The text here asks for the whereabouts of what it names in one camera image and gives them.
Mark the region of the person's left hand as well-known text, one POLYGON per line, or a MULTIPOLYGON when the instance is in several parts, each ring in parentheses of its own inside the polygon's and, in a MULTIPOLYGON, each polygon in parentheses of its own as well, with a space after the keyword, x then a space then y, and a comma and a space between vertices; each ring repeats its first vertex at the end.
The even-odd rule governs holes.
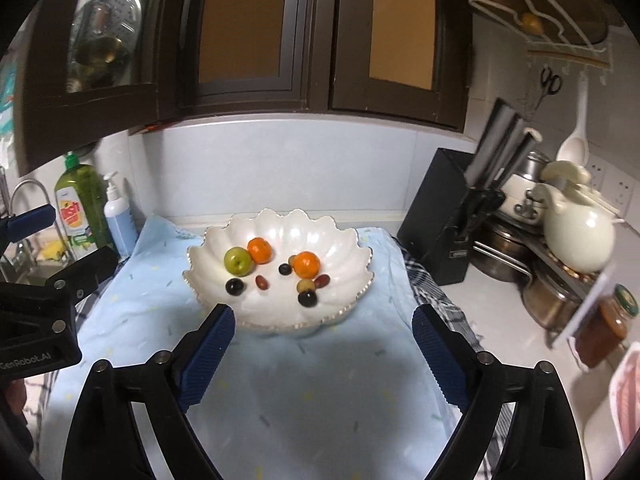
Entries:
POLYGON ((6 402, 14 415, 21 415, 27 402, 27 391, 23 379, 14 380, 6 387, 6 402))

